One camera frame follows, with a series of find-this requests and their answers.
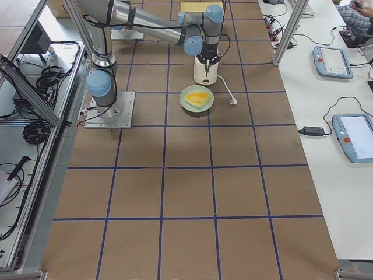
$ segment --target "keyboard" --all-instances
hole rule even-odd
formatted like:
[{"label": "keyboard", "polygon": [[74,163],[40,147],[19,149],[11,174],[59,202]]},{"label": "keyboard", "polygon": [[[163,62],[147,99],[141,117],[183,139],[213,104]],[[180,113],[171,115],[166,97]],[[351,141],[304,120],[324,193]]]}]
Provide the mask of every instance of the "keyboard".
[{"label": "keyboard", "polygon": [[[293,7],[297,4],[298,0],[289,0]],[[314,10],[307,4],[307,6],[304,8],[302,18],[312,18],[315,16]]]}]

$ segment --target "black power adapter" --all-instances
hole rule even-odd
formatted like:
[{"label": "black power adapter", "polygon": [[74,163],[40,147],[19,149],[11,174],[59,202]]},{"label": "black power adapter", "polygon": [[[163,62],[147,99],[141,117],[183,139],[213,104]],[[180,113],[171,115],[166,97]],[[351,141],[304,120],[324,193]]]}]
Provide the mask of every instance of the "black power adapter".
[{"label": "black power adapter", "polygon": [[322,127],[303,127],[302,129],[298,130],[298,132],[306,136],[322,137],[325,135]]}]

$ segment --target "table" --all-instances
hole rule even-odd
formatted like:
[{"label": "table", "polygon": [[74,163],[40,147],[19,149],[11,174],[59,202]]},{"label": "table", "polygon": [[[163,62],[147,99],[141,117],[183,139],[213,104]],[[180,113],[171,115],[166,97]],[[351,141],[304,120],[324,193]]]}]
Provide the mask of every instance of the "table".
[{"label": "table", "polygon": [[[292,6],[286,0],[288,12],[276,17],[283,25]],[[263,14],[279,15],[284,5],[268,5],[259,1]],[[330,30],[344,26],[332,1],[310,0],[315,17],[301,19],[295,34],[306,34],[318,43],[330,43]],[[334,30],[335,40],[330,45],[346,48]],[[373,112],[373,93],[367,84],[369,65],[353,68],[354,78],[341,80],[317,74],[312,50],[317,44],[304,36],[294,36],[298,46],[286,51],[279,68],[298,129],[303,126],[324,127],[323,115],[339,97],[355,96],[363,109]],[[365,63],[356,49],[346,49],[351,64]],[[353,99],[343,99],[332,108],[326,119],[331,125],[335,114],[362,113]],[[321,203],[329,234],[338,259],[373,259],[373,163],[354,164],[343,154],[333,132],[331,136],[315,138],[301,136],[312,178]]]}]

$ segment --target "plate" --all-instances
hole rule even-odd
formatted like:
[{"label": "plate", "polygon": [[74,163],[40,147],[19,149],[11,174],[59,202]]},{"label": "plate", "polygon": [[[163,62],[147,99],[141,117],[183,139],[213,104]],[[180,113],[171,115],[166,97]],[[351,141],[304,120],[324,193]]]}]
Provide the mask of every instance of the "plate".
[{"label": "plate", "polygon": [[[207,92],[210,95],[210,99],[201,107],[194,107],[193,105],[187,103],[184,100],[186,95],[193,93],[193,92]],[[184,109],[190,112],[193,112],[193,113],[201,113],[211,108],[212,104],[214,103],[214,94],[211,92],[211,90],[209,90],[205,86],[193,85],[193,86],[188,86],[182,90],[182,92],[180,93],[179,100],[180,100],[181,106]]]}]

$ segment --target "person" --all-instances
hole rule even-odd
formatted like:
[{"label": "person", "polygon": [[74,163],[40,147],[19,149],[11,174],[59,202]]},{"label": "person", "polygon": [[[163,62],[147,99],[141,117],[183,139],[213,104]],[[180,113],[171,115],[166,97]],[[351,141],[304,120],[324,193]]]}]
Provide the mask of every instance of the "person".
[{"label": "person", "polygon": [[373,19],[373,9],[370,5],[369,0],[356,0],[361,4],[363,8],[355,6],[355,1],[351,1],[349,5],[339,6],[336,8],[344,20],[346,26],[352,31],[355,36],[362,36],[364,32],[371,25],[371,19]]}]

